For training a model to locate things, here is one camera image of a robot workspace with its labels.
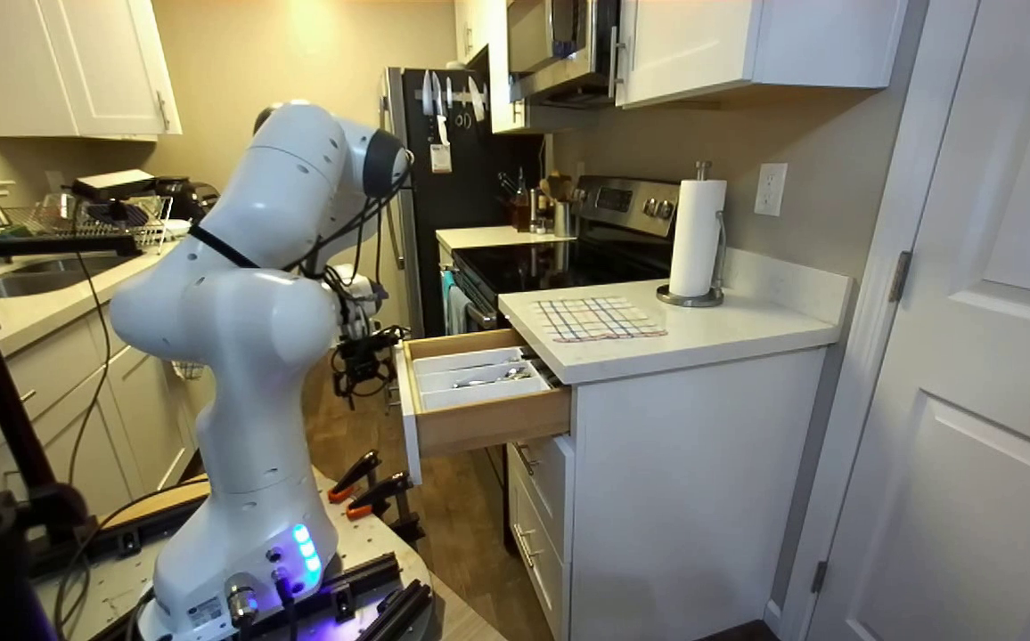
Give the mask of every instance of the refrigerator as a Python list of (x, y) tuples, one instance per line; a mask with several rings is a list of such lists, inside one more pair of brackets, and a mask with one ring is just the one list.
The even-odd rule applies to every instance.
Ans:
[(489, 133), (489, 82), (445, 69), (390, 69), (383, 128), (413, 152), (411, 189), (396, 196), (411, 335), (445, 335), (437, 227), (510, 223), (516, 187), (540, 187), (543, 137)]

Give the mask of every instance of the stainless steel microwave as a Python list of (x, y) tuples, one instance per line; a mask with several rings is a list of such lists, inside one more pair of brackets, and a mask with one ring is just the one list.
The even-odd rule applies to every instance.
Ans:
[(510, 0), (510, 76), (528, 99), (611, 99), (620, 0)]

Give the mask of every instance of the light switch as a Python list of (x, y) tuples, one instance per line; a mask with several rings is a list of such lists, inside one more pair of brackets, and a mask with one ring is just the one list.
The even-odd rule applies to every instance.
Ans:
[(757, 213), (780, 219), (792, 163), (758, 163)]

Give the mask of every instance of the white door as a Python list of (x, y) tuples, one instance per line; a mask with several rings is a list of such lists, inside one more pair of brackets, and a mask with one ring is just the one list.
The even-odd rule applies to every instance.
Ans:
[(811, 638), (1030, 638), (1030, 4), (978, 6)]

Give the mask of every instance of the stove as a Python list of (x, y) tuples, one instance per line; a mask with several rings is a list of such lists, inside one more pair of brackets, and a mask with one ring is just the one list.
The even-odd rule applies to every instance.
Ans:
[(467, 327), (496, 327), (504, 291), (647, 282), (670, 276), (673, 181), (586, 180), (574, 199), (574, 241), (455, 250)]

